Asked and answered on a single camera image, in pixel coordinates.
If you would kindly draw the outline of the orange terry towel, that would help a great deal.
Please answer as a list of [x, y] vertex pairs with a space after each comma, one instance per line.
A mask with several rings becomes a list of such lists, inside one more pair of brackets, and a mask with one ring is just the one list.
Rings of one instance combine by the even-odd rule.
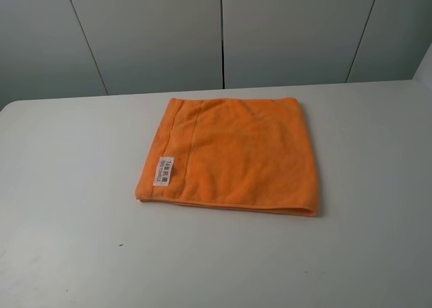
[[142, 202], [316, 216], [319, 179], [300, 103], [171, 99], [135, 195]]

